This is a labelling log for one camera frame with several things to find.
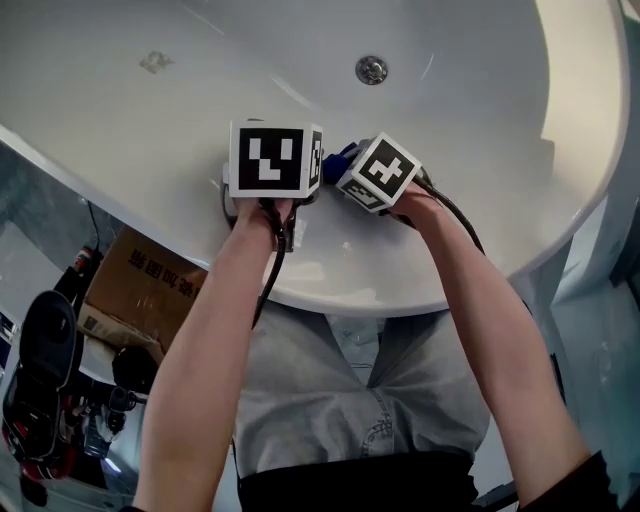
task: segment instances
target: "fiducial marker cube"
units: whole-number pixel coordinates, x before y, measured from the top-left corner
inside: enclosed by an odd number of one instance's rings
[[[231,123],[231,197],[307,198],[320,186],[322,128],[311,123]]]
[[[336,186],[370,212],[390,208],[420,169],[420,161],[384,132],[361,144],[362,151]]]

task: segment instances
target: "forearm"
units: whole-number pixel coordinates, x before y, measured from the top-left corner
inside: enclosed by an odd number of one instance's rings
[[[500,430],[521,504],[586,457],[540,331],[515,291],[433,199],[410,214],[433,256],[458,335]]]
[[[190,494],[189,502],[210,509],[233,432],[271,250],[268,228],[236,226],[160,367],[145,414],[135,502],[148,512],[178,509],[180,503],[171,500],[182,500],[184,493]],[[177,484],[179,492],[159,492],[160,486]]]

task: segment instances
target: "white sink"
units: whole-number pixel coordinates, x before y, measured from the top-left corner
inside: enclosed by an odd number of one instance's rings
[[[140,66],[150,54],[168,59],[155,74]],[[358,81],[365,55],[387,62],[384,83]],[[231,119],[315,122],[328,152],[384,130],[513,276],[597,204],[628,113],[615,0],[5,1],[0,76],[0,139],[203,267],[228,234]],[[444,307],[413,230],[328,188],[299,218],[274,300],[350,315]]]

